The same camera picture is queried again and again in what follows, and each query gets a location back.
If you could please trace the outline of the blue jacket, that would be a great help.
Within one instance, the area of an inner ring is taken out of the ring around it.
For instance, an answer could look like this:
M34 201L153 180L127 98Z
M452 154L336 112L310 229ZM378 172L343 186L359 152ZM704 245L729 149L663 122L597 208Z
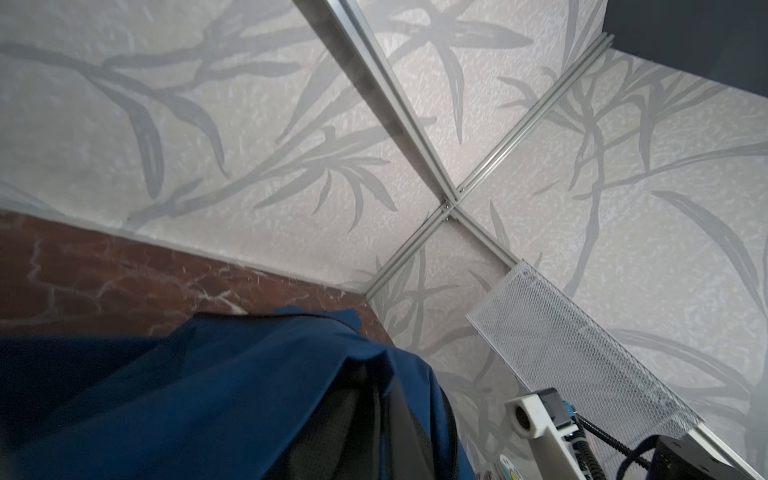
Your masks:
M418 356L352 310L1 342L5 479L471 479Z

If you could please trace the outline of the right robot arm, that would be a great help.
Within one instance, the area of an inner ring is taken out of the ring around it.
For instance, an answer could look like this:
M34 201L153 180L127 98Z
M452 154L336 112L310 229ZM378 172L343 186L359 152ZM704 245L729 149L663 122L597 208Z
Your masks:
M695 442L651 435L630 449L582 415L575 413L572 420L577 432L570 437L571 445L592 479L606 479L606 476L603 469L600 473L593 473L597 460L586 441L585 432L624 456L615 479L624 479L633 465L646 472L646 479L749 479L747 474L717 460Z

